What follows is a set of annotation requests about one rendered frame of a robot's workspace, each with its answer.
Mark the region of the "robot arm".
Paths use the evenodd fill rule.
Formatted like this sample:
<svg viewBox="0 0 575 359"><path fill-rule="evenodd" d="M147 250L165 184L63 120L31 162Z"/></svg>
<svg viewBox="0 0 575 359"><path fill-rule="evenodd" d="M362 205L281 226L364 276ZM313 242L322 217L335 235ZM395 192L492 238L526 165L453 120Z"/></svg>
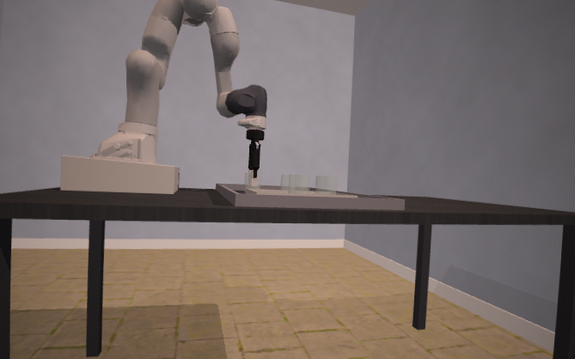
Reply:
<svg viewBox="0 0 575 359"><path fill-rule="evenodd" d="M239 126L249 130L266 129L266 90L250 85L233 91L230 69L240 51L240 41L231 11L218 5L218 0L157 2L144 31L141 50L130 52L125 61L125 122L119 124L119 132L102 141L97 154L90 157L157 164L159 90L165 83L182 24L197 27L206 22L209 28L219 113L225 118L246 114L245 119L238 120Z"/></svg>

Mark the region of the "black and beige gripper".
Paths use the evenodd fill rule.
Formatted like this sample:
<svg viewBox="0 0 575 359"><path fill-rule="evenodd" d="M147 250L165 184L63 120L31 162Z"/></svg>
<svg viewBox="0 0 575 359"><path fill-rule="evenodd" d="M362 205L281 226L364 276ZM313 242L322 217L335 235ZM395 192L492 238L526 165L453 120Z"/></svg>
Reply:
<svg viewBox="0 0 575 359"><path fill-rule="evenodd" d="M264 140L264 131L247 130L246 139L251 140L249 144L248 172L251 174L251 186L258 186L258 174L260 168L260 144Z"/></svg>

